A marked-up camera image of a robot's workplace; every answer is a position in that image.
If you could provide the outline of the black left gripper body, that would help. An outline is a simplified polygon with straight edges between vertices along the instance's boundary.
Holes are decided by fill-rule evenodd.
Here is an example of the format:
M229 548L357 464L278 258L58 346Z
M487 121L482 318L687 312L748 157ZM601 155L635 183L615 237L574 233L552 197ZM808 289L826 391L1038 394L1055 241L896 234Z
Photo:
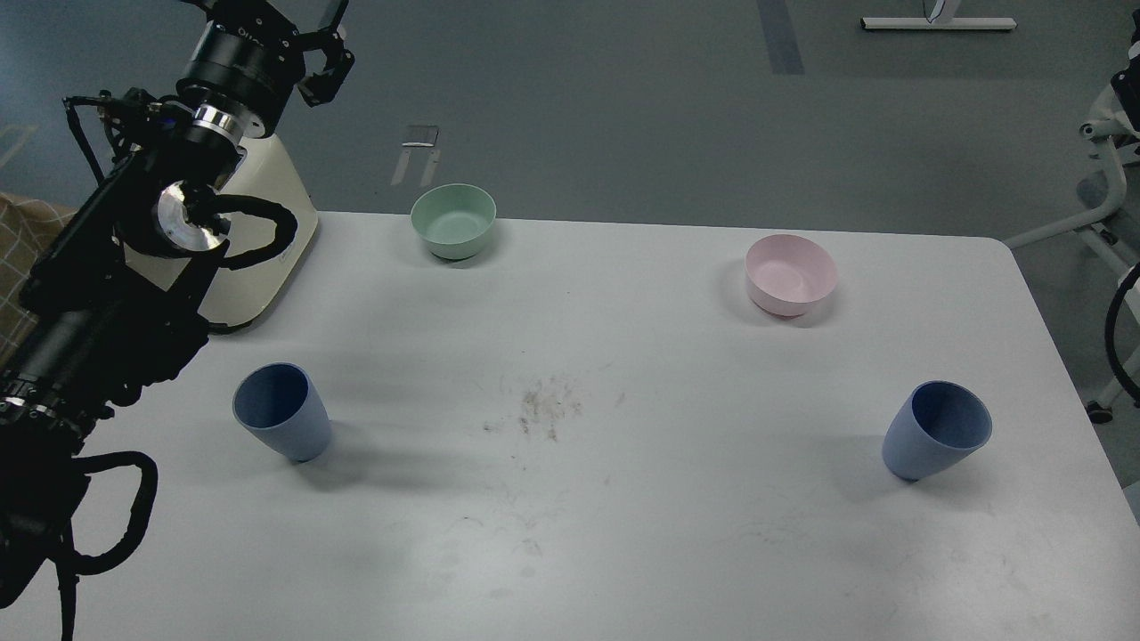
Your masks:
M267 138L280 123L294 86L306 73L298 25L269 1L192 1L205 15L176 94L184 104L241 109L245 137Z

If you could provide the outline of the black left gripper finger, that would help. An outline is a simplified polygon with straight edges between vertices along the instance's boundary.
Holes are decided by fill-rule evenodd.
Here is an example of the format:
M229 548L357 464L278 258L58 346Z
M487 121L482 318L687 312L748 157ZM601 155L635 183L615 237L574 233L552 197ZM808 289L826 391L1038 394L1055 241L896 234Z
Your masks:
M318 29L298 36L300 52L321 52L324 56L321 68L298 81L298 92L309 107L334 102L355 66L355 54L347 49L347 36L342 32L349 5L350 1L329 1Z

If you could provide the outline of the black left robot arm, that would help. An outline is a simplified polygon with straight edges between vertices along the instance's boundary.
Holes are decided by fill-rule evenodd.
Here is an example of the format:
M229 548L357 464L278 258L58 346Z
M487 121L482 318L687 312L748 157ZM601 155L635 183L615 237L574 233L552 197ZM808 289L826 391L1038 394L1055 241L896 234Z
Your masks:
M85 438L207 344L199 305L218 271L290 250L290 208L221 188L241 143L274 133L291 94L334 102L355 66L339 29L347 1L309 32L269 1L197 8L207 25L174 94L62 102L97 186L18 293L36 323L3 365L3 606L52 563L64 640L78 581L135 554L158 495L154 459L83 456Z

